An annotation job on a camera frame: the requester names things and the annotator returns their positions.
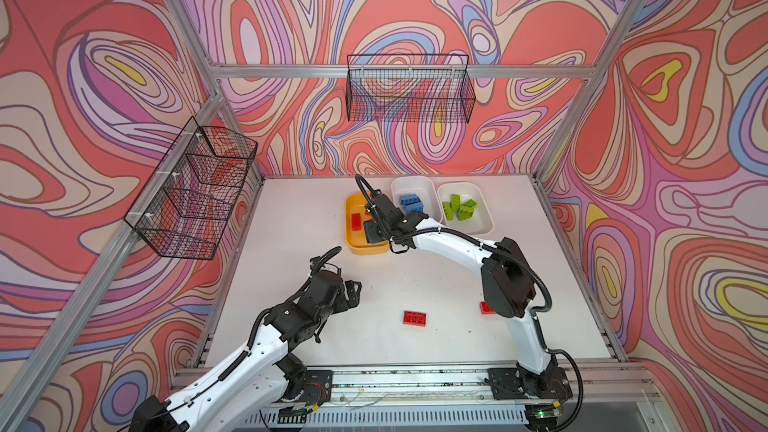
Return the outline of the blue lego brick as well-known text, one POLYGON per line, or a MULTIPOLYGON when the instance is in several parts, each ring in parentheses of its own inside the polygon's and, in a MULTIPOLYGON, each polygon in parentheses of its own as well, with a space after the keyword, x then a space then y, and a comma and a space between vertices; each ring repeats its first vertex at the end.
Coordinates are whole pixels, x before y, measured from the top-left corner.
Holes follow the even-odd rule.
POLYGON ((403 194, 399 197, 399 203, 403 207, 419 204, 421 199, 416 194, 403 194))
POLYGON ((406 210, 407 210, 408 213, 411 213, 411 212, 422 213, 424 208, 423 208, 423 204, 422 203, 414 203, 414 204, 407 205, 406 206, 406 210))

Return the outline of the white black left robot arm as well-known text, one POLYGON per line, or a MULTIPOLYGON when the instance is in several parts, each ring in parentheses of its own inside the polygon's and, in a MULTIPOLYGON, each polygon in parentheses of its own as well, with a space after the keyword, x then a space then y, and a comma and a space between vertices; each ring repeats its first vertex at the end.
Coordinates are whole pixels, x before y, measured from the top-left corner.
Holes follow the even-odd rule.
POLYGON ((253 412, 288 404, 306 416, 331 399, 333 372, 310 371, 294 354, 319 342, 328 319, 359 305, 362 284, 321 270, 284 302, 262 311, 248 339, 184 389, 145 399, 125 431, 232 431, 253 412))

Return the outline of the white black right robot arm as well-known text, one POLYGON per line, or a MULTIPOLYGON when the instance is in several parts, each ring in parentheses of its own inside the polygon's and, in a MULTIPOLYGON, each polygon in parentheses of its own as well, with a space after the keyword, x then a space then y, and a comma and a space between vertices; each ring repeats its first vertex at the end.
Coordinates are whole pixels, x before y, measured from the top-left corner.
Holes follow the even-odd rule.
POLYGON ((518 356, 517 368, 535 380, 548 381, 558 366, 546 345, 538 315, 553 301, 543 280, 531 268, 517 242, 479 239, 440 224, 422 212, 404 213, 378 189, 362 192, 371 219, 366 240, 386 242, 393 253, 411 249, 432 252, 479 275, 484 302, 506 319, 518 356))

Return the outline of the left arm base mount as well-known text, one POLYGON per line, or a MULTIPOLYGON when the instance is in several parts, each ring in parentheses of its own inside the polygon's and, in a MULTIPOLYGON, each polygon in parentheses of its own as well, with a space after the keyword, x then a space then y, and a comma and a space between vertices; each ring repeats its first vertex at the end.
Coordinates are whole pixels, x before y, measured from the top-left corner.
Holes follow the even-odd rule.
POLYGON ((278 416, 285 420, 304 419, 332 398, 334 372, 331 369, 308 370, 289 383, 281 399, 285 404, 278 416))

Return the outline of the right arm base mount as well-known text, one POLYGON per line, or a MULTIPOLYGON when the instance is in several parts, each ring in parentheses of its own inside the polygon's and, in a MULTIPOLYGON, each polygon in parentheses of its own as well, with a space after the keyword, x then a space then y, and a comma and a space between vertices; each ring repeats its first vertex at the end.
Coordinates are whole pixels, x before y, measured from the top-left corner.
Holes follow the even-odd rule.
POLYGON ((551 356, 541 373, 524 367, 489 368, 485 383, 496 400, 540 400, 565 402, 573 397, 566 373, 551 356))

